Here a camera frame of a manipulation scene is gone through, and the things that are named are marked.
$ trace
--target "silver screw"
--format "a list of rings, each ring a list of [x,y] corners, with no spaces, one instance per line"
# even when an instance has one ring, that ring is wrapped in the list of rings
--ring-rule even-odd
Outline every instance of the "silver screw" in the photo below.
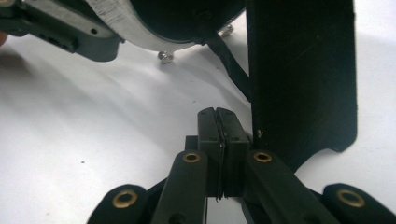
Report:
[[[160,51],[158,53],[158,59],[161,60],[162,64],[171,63],[174,59],[173,52]]]
[[[219,35],[221,37],[225,37],[227,35],[230,35],[233,33],[233,26],[231,24],[228,24],[226,26],[224,26],[223,28],[221,28],[221,30],[219,31]]]

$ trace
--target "brass ring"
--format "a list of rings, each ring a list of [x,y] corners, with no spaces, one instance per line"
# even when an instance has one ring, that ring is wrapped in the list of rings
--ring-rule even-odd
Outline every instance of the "brass ring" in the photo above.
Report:
[[[349,189],[337,190],[337,197],[341,202],[346,203],[347,205],[352,207],[363,207],[366,204],[364,199],[359,194]]]
[[[201,159],[201,156],[197,153],[188,153],[183,156],[183,161],[186,162],[197,162]]]
[[[265,152],[256,152],[254,154],[254,159],[259,162],[269,162],[272,160],[272,156]]]
[[[130,198],[127,200],[123,200],[121,197],[122,196],[129,196]],[[114,197],[113,199],[113,205],[116,208],[127,208],[129,206],[131,206],[132,204],[134,204],[137,200],[137,194],[136,192],[134,192],[134,190],[132,189],[124,189],[122,191],[120,191],[119,194],[116,195],[116,197]]]

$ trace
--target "gold rivet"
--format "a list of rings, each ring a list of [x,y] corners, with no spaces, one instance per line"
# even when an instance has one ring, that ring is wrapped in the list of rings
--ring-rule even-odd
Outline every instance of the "gold rivet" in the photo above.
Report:
[[[113,199],[113,205],[116,208],[127,208],[134,204],[137,200],[137,194],[132,189],[125,189],[120,191]]]
[[[260,162],[269,162],[272,160],[272,156],[265,152],[256,152],[254,154],[254,159]]]
[[[338,199],[352,207],[363,207],[366,202],[357,193],[349,189],[339,189],[337,190]]]
[[[196,153],[188,153],[183,156],[183,161],[186,161],[186,162],[196,162],[196,161],[199,161],[200,159],[201,159],[201,156]]]

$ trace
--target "white surface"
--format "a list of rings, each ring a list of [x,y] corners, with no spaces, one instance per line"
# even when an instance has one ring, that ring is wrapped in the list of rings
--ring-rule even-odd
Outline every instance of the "white surface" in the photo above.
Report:
[[[396,213],[396,6],[382,4],[355,4],[358,139],[345,153],[320,152],[297,176],[319,192],[354,185]],[[244,18],[233,25],[227,42],[248,69]],[[85,223],[109,190],[148,189],[210,106],[231,109],[251,130],[248,102],[207,47],[163,66],[156,52],[124,44],[116,61],[94,63],[10,38],[0,49],[0,223]],[[245,222],[233,199],[210,201],[208,215],[208,223]]]

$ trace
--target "metal ring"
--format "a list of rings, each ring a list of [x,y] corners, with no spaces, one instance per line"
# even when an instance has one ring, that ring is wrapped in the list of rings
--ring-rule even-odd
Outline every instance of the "metal ring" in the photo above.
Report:
[[[201,156],[197,153],[188,153],[183,156],[183,161],[186,162],[197,162],[201,159]]]
[[[125,195],[129,195],[131,198],[128,200],[122,200],[121,197],[125,196]],[[114,197],[113,199],[113,205],[116,208],[127,208],[129,206],[131,206],[132,204],[134,204],[137,200],[137,193],[132,190],[132,189],[124,189],[122,191],[120,191],[119,194],[116,195],[116,197]]]
[[[265,152],[256,152],[254,154],[254,159],[260,162],[269,162],[272,160],[272,156]]]
[[[352,207],[363,207],[366,204],[364,199],[359,194],[349,189],[337,190],[337,197],[341,202],[346,203],[347,205]]]

